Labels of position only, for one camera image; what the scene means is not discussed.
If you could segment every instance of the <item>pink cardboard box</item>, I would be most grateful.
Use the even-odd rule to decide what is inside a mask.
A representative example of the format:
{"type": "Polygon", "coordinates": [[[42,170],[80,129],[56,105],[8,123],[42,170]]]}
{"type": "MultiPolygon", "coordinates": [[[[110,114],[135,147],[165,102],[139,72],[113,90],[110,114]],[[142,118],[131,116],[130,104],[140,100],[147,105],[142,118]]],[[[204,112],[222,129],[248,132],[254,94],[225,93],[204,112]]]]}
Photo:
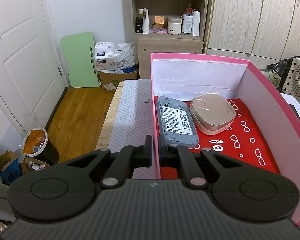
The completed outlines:
{"type": "MultiPolygon", "coordinates": [[[[249,61],[202,54],[152,53],[151,87],[154,96],[191,101],[215,92],[240,98],[249,108],[275,158],[280,173],[300,191],[300,122],[268,79],[249,61]]],[[[154,148],[160,178],[158,134],[153,104],[154,148]]],[[[300,226],[300,201],[292,220],[300,226]]]]}

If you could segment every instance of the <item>red cloth with white pattern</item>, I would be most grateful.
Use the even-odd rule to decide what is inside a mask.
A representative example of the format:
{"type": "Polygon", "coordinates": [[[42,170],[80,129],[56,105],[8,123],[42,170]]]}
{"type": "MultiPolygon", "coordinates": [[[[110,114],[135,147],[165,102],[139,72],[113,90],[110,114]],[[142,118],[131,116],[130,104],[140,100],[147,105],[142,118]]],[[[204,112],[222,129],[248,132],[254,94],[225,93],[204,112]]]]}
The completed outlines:
{"type": "MultiPolygon", "coordinates": [[[[196,128],[199,136],[198,149],[191,149],[192,152],[200,152],[204,147],[212,148],[220,153],[240,161],[252,164],[264,170],[279,174],[279,168],[272,156],[266,140],[263,138],[256,122],[240,99],[228,100],[236,110],[236,117],[231,126],[217,135],[206,135],[196,128]]],[[[177,178],[175,169],[160,168],[162,179],[177,178]]]]}

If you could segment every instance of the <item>trash bin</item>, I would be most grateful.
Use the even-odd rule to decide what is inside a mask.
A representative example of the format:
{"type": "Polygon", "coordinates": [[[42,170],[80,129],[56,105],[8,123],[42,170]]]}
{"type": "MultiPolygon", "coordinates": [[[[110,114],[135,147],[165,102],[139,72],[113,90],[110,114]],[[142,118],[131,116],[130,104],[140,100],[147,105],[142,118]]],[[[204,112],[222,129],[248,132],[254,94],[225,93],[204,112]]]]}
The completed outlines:
{"type": "MultiPolygon", "coordinates": [[[[45,133],[45,142],[39,151],[37,151],[36,153],[33,153],[33,154],[27,154],[27,156],[33,157],[33,158],[43,161],[43,162],[46,162],[50,166],[57,164],[59,161],[59,152],[54,147],[52,142],[49,140],[47,131],[43,128],[35,128],[35,130],[43,130],[43,132],[45,133]]],[[[23,140],[22,148],[24,148],[26,140],[29,135],[30,135],[30,132],[27,134],[27,136],[23,140]]]]}

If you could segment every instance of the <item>wooden floor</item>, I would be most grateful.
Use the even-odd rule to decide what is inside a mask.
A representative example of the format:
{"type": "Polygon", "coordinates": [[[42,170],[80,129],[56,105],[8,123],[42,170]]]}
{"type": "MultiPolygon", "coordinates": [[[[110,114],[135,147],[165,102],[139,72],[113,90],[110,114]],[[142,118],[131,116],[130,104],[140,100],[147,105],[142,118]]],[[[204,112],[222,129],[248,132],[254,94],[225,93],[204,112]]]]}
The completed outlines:
{"type": "Polygon", "coordinates": [[[48,129],[59,162],[95,150],[112,98],[102,87],[68,88],[48,129]]]}

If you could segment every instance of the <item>wooden shelf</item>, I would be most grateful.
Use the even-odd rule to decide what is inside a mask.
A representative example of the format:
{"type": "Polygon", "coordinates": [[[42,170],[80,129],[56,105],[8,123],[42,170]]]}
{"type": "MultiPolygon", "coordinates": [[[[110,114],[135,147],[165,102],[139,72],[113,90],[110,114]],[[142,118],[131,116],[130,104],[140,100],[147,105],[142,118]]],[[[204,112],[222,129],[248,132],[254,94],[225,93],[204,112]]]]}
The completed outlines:
{"type": "Polygon", "coordinates": [[[193,35],[185,35],[180,33],[179,35],[172,35],[169,33],[135,33],[134,37],[137,38],[170,38],[170,39],[188,39],[188,40],[201,40],[201,37],[195,37],[193,35]]]}

